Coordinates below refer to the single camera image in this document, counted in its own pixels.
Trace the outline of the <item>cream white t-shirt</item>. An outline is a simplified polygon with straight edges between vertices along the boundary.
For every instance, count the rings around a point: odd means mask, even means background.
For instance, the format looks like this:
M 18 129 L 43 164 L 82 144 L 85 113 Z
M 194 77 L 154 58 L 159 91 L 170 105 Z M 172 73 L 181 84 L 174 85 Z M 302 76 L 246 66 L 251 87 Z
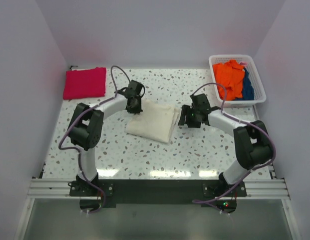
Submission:
M 169 143 L 180 110 L 174 105 L 142 101 L 142 112 L 133 115 L 126 125 L 126 133 Z

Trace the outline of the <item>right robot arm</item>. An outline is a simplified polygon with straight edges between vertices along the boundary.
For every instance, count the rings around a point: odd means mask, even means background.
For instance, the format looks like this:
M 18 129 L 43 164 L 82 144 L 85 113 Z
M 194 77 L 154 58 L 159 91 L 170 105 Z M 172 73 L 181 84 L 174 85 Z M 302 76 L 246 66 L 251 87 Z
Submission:
M 251 170 L 260 167 L 274 157 L 274 147 L 264 123 L 242 121 L 212 107 L 205 94 L 191 95 L 191 105 L 183 105 L 179 126 L 199 129 L 202 124 L 224 131 L 233 137 L 236 160 L 219 174 L 218 184 L 213 189 L 215 196 L 230 196 L 235 185 L 243 181 Z

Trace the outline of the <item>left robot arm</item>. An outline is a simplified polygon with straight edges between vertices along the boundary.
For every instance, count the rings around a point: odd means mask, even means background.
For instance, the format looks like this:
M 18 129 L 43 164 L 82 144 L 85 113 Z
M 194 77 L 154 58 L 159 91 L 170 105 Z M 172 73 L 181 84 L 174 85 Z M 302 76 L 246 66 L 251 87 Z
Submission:
M 68 137 L 79 150 L 79 171 L 76 180 L 68 183 L 72 197 L 103 197 L 95 164 L 95 148 L 100 141 L 103 122 L 111 115 L 126 110 L 130 114 L 142 112 L 145 86 L 130 81 L 127 87 L 117 91 L 110 99 L 95 106 L 80 103 L 76 106 L 68 127 Z

